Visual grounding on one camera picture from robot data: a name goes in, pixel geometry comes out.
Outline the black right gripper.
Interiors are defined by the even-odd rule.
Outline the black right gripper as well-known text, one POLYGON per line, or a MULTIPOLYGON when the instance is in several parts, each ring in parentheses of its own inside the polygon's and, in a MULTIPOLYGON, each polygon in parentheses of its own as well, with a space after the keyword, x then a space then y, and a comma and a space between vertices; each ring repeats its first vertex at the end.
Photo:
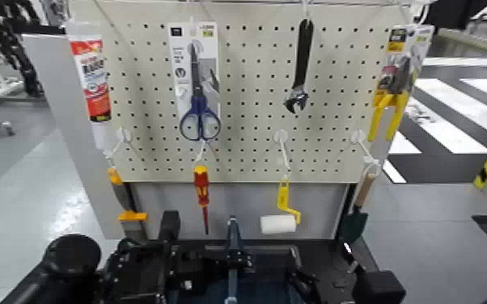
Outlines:
MULTIPOLYGON (((319 279, 315 275, 308 275, 299 268, 291 269, 286 272, 286 281, 304 303, 323 303, 316 285, 319 279)), ((404 286, 388 270, 358 273, 352 291, 356 304, 401 304, 405 296, 404 286)))

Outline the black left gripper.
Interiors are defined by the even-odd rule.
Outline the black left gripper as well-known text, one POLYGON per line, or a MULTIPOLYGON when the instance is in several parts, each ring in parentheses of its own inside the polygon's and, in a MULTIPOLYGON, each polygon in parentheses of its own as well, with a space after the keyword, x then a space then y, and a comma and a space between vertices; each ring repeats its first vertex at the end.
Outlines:
POLYGON ((172 244, 179 239, 180 214, 163 212, 158 239, 140 243, 122 239, 103 268, 104 303, 176 303, 179 292, 168 284, 172 244))

